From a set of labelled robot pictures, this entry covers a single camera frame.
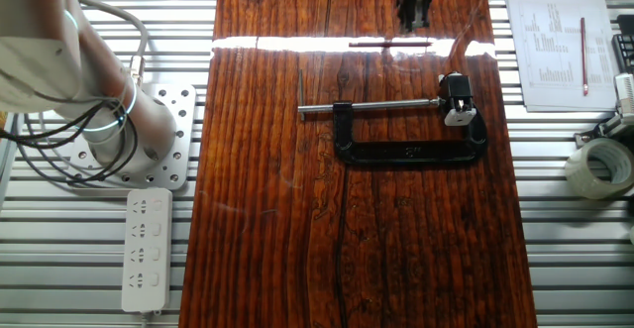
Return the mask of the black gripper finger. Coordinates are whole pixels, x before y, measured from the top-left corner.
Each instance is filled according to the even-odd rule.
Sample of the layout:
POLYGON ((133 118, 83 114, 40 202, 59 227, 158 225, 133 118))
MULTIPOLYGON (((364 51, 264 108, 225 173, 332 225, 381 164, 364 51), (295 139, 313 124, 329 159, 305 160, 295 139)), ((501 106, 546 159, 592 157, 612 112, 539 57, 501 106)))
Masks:
POLYGON ((415 19, 415 0, 397 0, 401 31, 411 31, 415 19))
POLYGON ((415 28, 425 28, 430 25, 429 9, 432 0, 416 0, 415 4, 415 28))

